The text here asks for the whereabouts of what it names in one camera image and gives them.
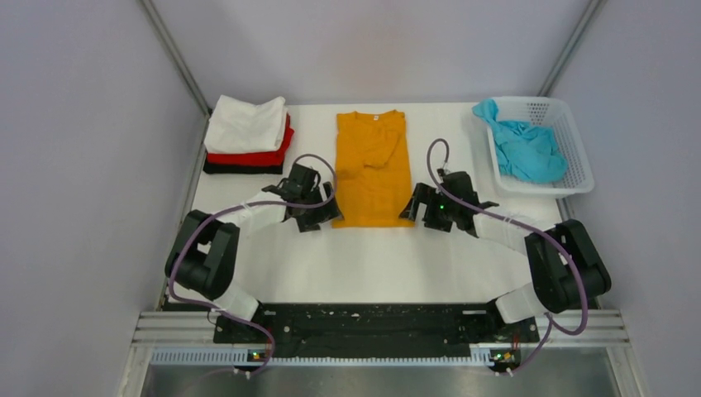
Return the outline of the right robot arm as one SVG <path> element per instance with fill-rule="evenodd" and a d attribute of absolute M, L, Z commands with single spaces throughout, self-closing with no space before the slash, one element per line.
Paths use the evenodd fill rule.
<path fill-rule="evenodd" d="M 399 214 L 401 219 L 415 220 L 423 206 L 424 227 L 441 232 L 457 227 L 527 258 L 530 282 L 489 302 L 486 333 L 496 341 L 506 341 L 517 331 L 518 322 L 544 314 L 561 332 L 581 334 L 589 322 L 589 300 L 612 286 L 584 224 L 569 219 L 537 227 L 497 203 L 481 201 L 466 172 L 439 170 L 438 174 L 434 185 L 415 186 Z"/>

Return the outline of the yellow t-shirt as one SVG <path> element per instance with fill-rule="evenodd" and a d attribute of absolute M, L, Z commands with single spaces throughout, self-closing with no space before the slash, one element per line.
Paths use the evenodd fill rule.
<path fill-rule="evenodd" d="M 413 227 L 400 218 L 413 189 L 405 113 L 339 113 L 336 126 L 336 201 L 342 218 L 331 225 Z"/>

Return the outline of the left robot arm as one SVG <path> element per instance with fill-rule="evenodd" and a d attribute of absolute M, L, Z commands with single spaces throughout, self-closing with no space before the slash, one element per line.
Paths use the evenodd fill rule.
<path fill-rule="evenodd" d="M 233 325 L 246 342 L 264 335 L 274 344 L 274 333 L 260 316 L 263 304 L 235 280 L 240 240 L 288 220 L 300 232 L 319 230 L 341 216 L 336 185 L 335 172 L 325 181 L 319 171 L 295 162 L 278 183 L 232 207 L 189 212 L 165 265 L 170 297 L 217 314 L 221 324 Z"/>

